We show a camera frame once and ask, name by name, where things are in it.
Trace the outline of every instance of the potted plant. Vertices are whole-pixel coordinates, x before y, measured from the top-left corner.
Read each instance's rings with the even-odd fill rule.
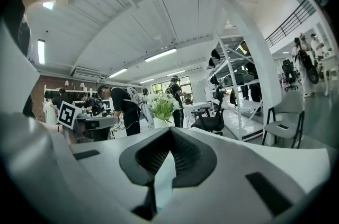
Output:
[[[154,114],[155,128],[172,126],[171,116],[175,110],[180,109],[179,102],[171,94],[167,93],[163,96],[149,94],[147,96],[147,105],[150,112]]]

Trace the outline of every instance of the air conditioner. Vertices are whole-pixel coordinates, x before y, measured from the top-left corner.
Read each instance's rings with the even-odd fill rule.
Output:
[[[97,70],[77,67],[72,72],[72,76],[77,79],[97,81],[98,79],[105,79],[105,76]]]

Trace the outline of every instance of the staircase railing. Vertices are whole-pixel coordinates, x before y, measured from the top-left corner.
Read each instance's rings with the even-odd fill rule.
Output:
[[[290,16],[266,38],[267,45],[270,47],[277,44],[285,38],[295,28],[301,25],[308,17],[315,12],[315,9],[308,0],[303,0],[301,4],[292,12]]]

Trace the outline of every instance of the fluorescent light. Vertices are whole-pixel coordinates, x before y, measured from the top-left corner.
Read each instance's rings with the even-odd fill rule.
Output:
[[[146,80],[146,81],[142,81],[142,82],[140,82],[140,83],[143,84],[143,83],[146,83],[146,82],[149,82],[149,81],[153,81],[153,80],[154,80],[154,78],[149,79],[149,80]]]
[[[126,70],[127,70],[127,69],[124,68],[124,69],[122,69],[122,70],[116,72],[115,74],[112,74],[109,78],[113,78],[114,76],[117,76],[117,75],[119,75],[119,74],[122,74],[122,73],[123,73],[124,71],[126,71]]]
[[[39,63],[44,64],[44,40],[38,40]]]
[[[168,50],[168,51],[165,51],[165,52],[161,52],[161,53],[159,53],[159,54],[157,54],[157,55],[155,55],[155,56],[146,58],[145,61],[146,61],[146,62],[150,62],[150,61],[152,61],[152,60],[154,60],[154,59],[157,59],[157,58],[159,58],[159,57],[163,57],[163,56],[165,56],[165,55],[169,55],[170,53],[174,53],[174,52],[176,52],[176,48],[173,48],[173,49],[171,49],[171,50]]]
[[[42,6],[48,8],[49,10],[52,10],[54,7],[54,1],[42,3]]]
[[[174,74],[184,73],[185,71],[186,71],[186,70],[179,70],[179,71],[176,71],[175,73],[167,74],[166,76],[171,76],[171,75],[174,75]]]

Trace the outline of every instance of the brick wall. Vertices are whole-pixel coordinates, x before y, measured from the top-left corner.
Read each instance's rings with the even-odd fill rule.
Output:
[[[64,78],[58,78],[58,77],[50,77],[50,76],[40,76],[39,80],[35,84],[32,92],[31,97],[33,101],[33,113],[35,117],[45,122],[44,112],[43,112],[43,101],[44,101],[44,86],[47,86],[47,89],[55,89],[63,87],[65,88],[65,81],[68,80],[69,86],[68,89],[71,90],[75,87],[75,90],[80,91],[80,83],[84,83],[85,87],[87,87],[87,91],[90,91],[92,89],[93,91],[97,90],[97,86],[99,87],[100,84],[97,86],[95,83],[89,83],[89,82],[82,82],[82,81],[76,81],[71,79],[64,79]],[[105,95],[105,98],[109,97],[109,91],[107,91],[107,95]]]

